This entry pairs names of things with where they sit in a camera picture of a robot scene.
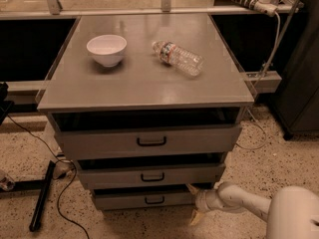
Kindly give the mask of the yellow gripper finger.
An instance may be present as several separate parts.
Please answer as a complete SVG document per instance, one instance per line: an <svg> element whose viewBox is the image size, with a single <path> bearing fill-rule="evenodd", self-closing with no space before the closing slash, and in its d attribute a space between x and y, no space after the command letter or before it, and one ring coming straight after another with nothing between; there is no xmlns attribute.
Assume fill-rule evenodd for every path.
<svg viewBox="0 0 319 239"><path fill-rule="evenodd" d="M196 225L204 217L204 215L205 215L204 212L201 212L197 209L193 209L191 212L191 218L189 221L189 225L190 226Z"/></svg>
<svg viewBox="0 0 319 239"><path fill-rule="evenodd" d="M188 184L186 187L192 195L196 195L199 192L199 189L192 184Z"/></svg>

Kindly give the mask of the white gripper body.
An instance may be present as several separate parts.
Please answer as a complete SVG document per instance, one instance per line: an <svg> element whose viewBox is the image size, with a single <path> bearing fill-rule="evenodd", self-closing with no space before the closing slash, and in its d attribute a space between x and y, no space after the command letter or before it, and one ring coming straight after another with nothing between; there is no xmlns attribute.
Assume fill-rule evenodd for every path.
<svg viewBox="0 0 319 239"><path fill-rule="evenodd" d="M220 199L214 189L201 189L195 196L195 206L201 213L220 207Z"/></svg>

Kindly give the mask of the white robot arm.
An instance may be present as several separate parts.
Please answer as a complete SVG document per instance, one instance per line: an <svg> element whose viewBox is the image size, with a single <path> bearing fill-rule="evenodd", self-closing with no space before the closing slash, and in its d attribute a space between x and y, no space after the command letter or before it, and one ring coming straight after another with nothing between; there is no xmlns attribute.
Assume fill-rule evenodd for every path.
<svg viewBox="0 0 319 239"><path fill-rule="evenodd" d="M287 186L272 199L230 182L221 183L217 189L200 189L191 184L187 188L195 204L191 225L213 210L247 210L266 222L266 239L319 239L319 196L306 188Z"/></svg>

